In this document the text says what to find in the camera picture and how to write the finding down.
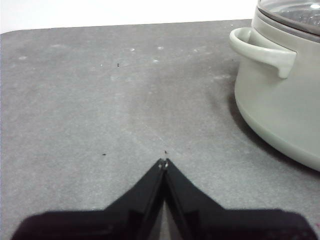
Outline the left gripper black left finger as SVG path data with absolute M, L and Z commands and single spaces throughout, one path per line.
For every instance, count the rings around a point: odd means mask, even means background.
M 136 240 L 149 237 L 162 208 L 166 161 L 159 159 L 103 210 L 46 211 L 24 219 L 14 240 Z

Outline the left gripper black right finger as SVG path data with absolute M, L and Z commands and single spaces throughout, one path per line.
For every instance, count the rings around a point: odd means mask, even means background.
M 184 240 L 315 240 L 308 221 L 281 209 L 227 209 L 164 161 L 166 203 Z

